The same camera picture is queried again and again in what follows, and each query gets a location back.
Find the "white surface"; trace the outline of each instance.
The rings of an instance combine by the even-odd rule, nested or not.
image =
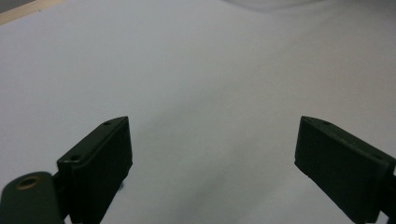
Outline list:
[[[0,187],[127,115],[103,223],[350,223],[293,164],[300,116],[396,156],[395,11],[68,0],[0,26]]]

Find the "small dark object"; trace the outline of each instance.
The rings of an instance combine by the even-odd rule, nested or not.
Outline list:
[[[302,117],[295,164],[353,222],[396,218],[396,160],[330,122]]]
[[[82,139],[58,161],[59,173],[19,177],[3,190],[4,224],[98,224],[132,166],[127,117],[109,120]]]

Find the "wooden edge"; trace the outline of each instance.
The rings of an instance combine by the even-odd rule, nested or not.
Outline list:
[[[9,11],[0,13],[0,25],[9,21],[14,21],[18,18],[43,10],[47,7],[52,7],[62,3],[64,0],[35,0],[34,2],[15,7]]]

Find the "wooden strip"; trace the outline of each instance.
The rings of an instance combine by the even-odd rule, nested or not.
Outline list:
[[[63,1],[64,0],[35,0],[19,7],[14,7],[8,11],[0,13],[0,25],[35,13],[39,10],[43,10],[44,8],[60,4]]]

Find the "black plastic bracket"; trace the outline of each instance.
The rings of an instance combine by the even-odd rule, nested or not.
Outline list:
[[[396,218],[396,160],[330,122],[301,118],[295,164],[353,222]]]
[[[3,224],[98,224],[132,166],[127,117],[99,125],[58,161],[59,172],[31,173],[3,190]]]

